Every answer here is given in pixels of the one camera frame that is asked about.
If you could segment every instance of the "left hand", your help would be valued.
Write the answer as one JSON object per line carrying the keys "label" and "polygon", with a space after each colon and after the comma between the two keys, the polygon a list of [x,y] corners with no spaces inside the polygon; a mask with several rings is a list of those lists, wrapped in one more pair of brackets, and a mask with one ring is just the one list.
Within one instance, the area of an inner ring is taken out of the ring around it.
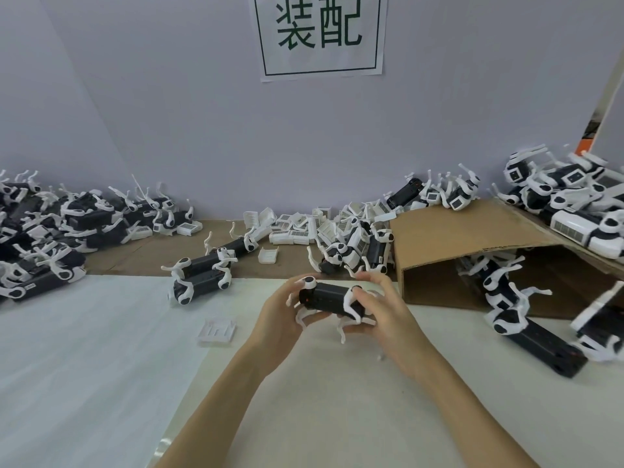
{"label": "left hand", "polygon": [[[262,377],[267,377],[277,369],[303,332],[301,326],[294,321],[297,310],[293,306],[298,302],[296,297],[299,290],[303,289],[303,282],[298,281],[306,276],[319,277],[304,274],[290,278],[266,300],[256,326],[245,342],[245,347],[256,358]],[[286,301],[291,293],[294,294],[293,304],[288,307]],[[330,315],[329,312],[318,312],[309,315],[303,321],[306,325],[310,325]]]}

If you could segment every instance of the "forearm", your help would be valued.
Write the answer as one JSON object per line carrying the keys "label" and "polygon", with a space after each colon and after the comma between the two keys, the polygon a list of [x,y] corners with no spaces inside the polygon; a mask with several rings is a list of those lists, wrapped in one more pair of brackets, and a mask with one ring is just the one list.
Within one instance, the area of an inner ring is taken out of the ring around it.
{"label": "forearm", "polygon": [[419,381],[436,403],[468,468],[539,468],[437,350]]}
{"label": "forearm", "polygon": [[253,355],[246,346],[235,354],[157,468],[219,468],[223,465],[238,426],[263,380]]}

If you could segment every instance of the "paper sign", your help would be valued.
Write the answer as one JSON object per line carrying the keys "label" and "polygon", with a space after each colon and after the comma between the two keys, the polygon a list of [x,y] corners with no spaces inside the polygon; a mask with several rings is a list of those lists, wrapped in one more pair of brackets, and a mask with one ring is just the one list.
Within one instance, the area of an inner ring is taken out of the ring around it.
{"label": "paper sign", "polygon": [[379,75],[387,0],[250,0],[263,82]]}

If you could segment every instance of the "cardboard box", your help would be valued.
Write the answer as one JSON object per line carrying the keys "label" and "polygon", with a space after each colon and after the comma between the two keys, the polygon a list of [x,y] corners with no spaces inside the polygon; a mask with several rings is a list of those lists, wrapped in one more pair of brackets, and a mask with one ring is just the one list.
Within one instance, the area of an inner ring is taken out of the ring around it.
{"label": "cardboard box", "polygon": [[[391,222],[399,287],[409,304],[488,310],[484,290],[457,274],[455,259],[493,250],[522,250],[523,268],[510,274],[531,296],[530,316],[572,319],[609,289],[624,266],[601,258],[500,200],[477,200],[461,212],[441,206],[413,210]],[[614,301],[624,305],[624,296]]]}

